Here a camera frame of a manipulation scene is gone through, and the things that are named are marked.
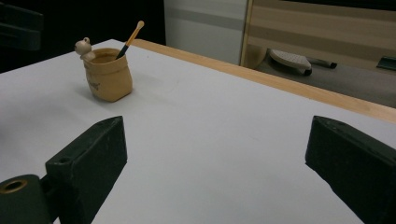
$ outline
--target wooden table edge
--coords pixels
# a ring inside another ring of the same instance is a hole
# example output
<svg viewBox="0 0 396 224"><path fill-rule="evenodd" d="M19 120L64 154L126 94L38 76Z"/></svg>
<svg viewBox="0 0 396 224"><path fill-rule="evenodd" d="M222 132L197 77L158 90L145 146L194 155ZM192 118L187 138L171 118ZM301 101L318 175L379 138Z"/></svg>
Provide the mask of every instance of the wooden table edge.
<svg viewBox="0 0 396 224"><path fill-rule="evenodd" d="M379 105L333 91L326 91L317 87L288 80L283 77L272 76L246 67L211 59L184 50L170 48L143 39L136 39L132 45L141 49L147 49L189 63L195 63L220 72L248 79L282 91L297 94L311 100L341 107L372 118L396 123L396 109L389 106Z"/></svg>

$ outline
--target white wall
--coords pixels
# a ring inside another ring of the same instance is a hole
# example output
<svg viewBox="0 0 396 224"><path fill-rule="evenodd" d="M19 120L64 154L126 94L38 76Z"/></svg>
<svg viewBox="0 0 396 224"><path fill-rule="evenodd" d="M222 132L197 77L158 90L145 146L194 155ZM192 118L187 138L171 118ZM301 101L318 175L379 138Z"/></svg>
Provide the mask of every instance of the white wall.
<svg viewBox="0 0 396 224"><path fill-rule="evenodd" d="M239 64L248 0L164 0L166 45Z"/></svg>

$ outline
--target white table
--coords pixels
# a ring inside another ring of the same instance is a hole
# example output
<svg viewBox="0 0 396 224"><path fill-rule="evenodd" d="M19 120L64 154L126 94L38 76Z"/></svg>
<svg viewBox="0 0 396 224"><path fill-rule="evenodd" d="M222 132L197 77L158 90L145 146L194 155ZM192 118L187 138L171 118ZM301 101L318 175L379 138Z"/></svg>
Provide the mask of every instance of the white table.
<svg viewBox="0 0 396 224"><path fill-rule="evenodd" d="M93 223L361 223L304 164L311 120L339 119L396 147L392 116L352 112L336 93L326 100L344 99L348 110L322 103L306 86L311 99L290 93L298 84L283 79L273 85L287 91L231 76L220 70L265 75L142 40L127 57L134 90L116 103L92 96L75 52L0 74L0 181L42 177L95 122L122 115L129 160Z"/></svg>

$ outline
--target tan paper cup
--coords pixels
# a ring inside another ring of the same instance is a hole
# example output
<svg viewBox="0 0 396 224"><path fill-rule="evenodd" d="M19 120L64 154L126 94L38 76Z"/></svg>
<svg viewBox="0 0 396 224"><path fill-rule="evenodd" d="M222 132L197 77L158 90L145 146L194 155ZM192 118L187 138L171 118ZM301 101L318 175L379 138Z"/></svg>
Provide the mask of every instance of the tan paper cup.
<svg viewBox="0 0 396 224"><path fill-rule="evenodd" d="M132 76L126 56L116 59L119 49L95 49L95 58L83 60L93 95L109 102L118 101L132 91Z"/></svg>

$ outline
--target brush handle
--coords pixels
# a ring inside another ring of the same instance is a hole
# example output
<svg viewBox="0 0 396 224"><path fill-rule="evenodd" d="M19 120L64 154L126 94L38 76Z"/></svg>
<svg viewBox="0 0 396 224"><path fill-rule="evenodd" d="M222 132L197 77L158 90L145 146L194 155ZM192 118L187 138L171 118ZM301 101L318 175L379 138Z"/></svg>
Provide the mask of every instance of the brush handle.
<svg viewBox="0 0 396 224"><path fill-rule="evenodd" d="M122 57L122 56L125 54L125 52L126 52L126 50L127 50L128 48L129 48L129 47L128 47L127 45L124 45L124 47L122 47L122 49L120 50L119 55L117 55L116 60L117 60L118 58Z"/></svg>
<svg viewBox="0 0 396 224"><path fill-rule="evenodd" d="M126 46L130 46L132 44L132 41L136 38L137 34L139 33L140 29L145 25L143 21L139 21L137 23L136 29L134 29L134 32L131 34L129 37L128 41L125 43Z"/></svg>

